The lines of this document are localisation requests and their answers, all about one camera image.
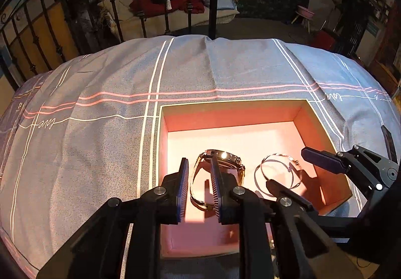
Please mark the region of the black rose-gold wrist watch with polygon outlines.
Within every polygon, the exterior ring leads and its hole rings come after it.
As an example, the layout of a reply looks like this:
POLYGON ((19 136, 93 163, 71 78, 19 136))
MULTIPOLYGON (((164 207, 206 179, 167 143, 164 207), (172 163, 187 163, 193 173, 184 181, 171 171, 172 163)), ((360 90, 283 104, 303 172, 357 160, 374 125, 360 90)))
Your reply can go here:
POLYGON ((190 175, 189 192, 191 203, 199 210, 204 212, 215 210, 219 213, 222 206, 221 200, 226 191, 224 188, 224 175, 230 175, 230 173, 223 173, 222 169, 234 169, 237 171, 237 175, 234 177, 235 186, 242 186, 245 177, 245 165, 239 156, 222 150, 210 149, 205 150, 197 157, 192 174, 190 175), (210 165, 211 185, 214 194, 213 204, 196 198, 193 192, 195 178, 200 170, 199 165, 201 162, 206 162, 210 165))

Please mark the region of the pale green jewelry box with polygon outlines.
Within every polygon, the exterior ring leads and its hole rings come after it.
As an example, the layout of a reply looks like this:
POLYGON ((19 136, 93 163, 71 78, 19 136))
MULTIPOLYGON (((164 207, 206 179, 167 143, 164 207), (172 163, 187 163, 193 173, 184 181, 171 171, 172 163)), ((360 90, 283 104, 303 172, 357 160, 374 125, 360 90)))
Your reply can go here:
MULTIPOLYGON (((265 182, 274 179, 309 200, 326 215, 351 197, 344 175, 335 175, 303 160, 310 147, 334 152, 311 104, 305 100, 226 101, 161 108, 158 173, 178 170, 182 158, 192 174, 197 157, 217 149, 239 156, 245 165, 243 186, 268 198, 265 182)), ((200 163, 195 197, 212 202, 209 164, 200 163)))

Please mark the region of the black smartphone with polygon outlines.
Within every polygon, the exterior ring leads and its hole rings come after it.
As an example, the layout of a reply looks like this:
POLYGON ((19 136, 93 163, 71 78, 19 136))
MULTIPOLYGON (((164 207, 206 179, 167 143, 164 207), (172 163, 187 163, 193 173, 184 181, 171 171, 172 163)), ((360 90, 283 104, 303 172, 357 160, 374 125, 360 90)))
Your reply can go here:
POLYGON ((385 125, 381 126, 381 130, 382 130, 382 133, 384 136, 385 146, 386 146, 388 157, 391 161, 397 163, 397 154, 395 151, 393 137, 385 125))

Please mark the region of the grey striped bed sheet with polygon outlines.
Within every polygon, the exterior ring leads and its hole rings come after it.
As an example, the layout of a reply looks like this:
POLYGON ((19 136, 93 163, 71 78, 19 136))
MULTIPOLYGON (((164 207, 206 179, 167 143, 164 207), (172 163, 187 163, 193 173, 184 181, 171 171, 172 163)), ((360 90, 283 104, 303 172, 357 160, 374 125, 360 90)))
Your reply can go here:
POLYGON ((386 153, 400 114, 355 61, 278 39, 160 36, 76 57, 25 82, 1 117, 1 239, 40 268, 108 198, 157 184, 166 105, 307 101, 334 147, 386 153))

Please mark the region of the pink small stool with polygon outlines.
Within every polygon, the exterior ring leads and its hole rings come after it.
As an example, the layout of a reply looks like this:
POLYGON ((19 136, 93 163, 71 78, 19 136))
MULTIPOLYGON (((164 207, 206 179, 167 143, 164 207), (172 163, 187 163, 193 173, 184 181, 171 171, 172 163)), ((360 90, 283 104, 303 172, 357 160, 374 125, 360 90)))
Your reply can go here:
POLYGON ((315 16, 315 13, 310 11, 308 8, 305 8, 303 6, 298 6, 298 10, 296 11, 296 16, 292 20, 291 24, 294 24, 299 17, 302 17, 306 22, 308 33, 310 34, 310 32, 311 32, 311 21, 312 21, 314 16, 315 16))

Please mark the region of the white hanging swing chair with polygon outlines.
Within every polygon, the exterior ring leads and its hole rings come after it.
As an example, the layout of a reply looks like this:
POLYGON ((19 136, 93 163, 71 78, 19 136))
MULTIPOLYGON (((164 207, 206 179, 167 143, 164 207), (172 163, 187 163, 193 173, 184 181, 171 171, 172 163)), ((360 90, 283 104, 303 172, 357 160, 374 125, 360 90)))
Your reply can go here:
POLYGON ((210 0, 103 0, 98 7, 117 38, 132 40, 207 25, 211 4, 210 0))

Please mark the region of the red cloth on swing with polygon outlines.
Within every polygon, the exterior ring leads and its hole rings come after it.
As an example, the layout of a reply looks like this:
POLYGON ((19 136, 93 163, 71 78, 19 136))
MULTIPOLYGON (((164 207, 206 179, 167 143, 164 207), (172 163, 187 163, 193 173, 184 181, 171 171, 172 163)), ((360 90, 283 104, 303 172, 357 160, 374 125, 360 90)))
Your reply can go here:
MULTIPOLYGON (((190 0, 192 4, 192 14, 202 14, 205 12, 203 0, 190 0)), ((173 13, 177 10, 188 13, 188 0, 171 0, 171 8, 167 9, 167 13, 173 13)), ((145 18, 156 17, 164 14, 164 4, 156 4, 151 0, 133 0, 129 5, 131 11, 138 15, 140 11, 144 13, 145 18)))

